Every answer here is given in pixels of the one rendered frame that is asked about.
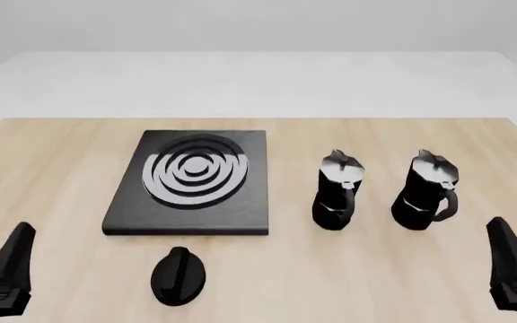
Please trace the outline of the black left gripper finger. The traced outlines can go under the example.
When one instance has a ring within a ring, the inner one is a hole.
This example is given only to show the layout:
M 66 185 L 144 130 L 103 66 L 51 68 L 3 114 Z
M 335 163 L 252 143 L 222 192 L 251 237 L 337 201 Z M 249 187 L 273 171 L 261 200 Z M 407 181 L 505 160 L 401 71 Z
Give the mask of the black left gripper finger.
M 29 223 L 18 223 L 0 248 L 0 290 L 31 292 L 31 250 L 36 230 Z

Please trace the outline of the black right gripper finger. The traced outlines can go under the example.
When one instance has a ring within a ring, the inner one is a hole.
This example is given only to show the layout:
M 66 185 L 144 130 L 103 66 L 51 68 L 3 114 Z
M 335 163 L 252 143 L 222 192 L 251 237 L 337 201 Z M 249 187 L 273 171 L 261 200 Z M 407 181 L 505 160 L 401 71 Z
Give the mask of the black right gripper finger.
M 490 287 L 507 284 L 517 288 L 517 236 L 503 217 L 494 217 L 486 225 L 492 271 Z

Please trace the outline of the black moka pot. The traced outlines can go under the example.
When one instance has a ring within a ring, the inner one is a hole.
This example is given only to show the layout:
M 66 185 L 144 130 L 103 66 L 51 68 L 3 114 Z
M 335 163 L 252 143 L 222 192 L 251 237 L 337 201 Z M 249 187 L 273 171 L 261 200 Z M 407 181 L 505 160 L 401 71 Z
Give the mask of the black moka pot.
M 446 158 L 420 150 L 392 204 L 392 217 L 411 231 L 424 231 L 431 223 L 448 220 L 458 212 L 455 188 L 459 179 L 458 168 Z
M 312 204 L 312 220 L 328 231 L 342 231 L 351 222 L 355 196 L 364 178 L 364 166 L 341 150 L 323 158 L 318 190 Z

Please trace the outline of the round black stove knob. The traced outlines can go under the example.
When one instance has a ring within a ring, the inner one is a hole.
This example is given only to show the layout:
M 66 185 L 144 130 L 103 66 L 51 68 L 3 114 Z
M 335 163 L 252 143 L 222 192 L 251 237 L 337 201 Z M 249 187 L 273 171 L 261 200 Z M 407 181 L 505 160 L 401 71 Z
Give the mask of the round black stove knob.
M 173 247 L 153 269 L 150 285 L 154 297 L 166 306 L 183 306 L 202 292 L 206 269 L 186 247 Z

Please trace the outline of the flat black stove plate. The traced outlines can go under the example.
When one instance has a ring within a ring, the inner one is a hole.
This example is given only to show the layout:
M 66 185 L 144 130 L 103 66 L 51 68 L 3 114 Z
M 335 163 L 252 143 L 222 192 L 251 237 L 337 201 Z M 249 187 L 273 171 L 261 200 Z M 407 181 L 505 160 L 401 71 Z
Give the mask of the flat black stove plate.
M 146 130 L 101 225 L 108 236 L 267 235 L 263 130 Z

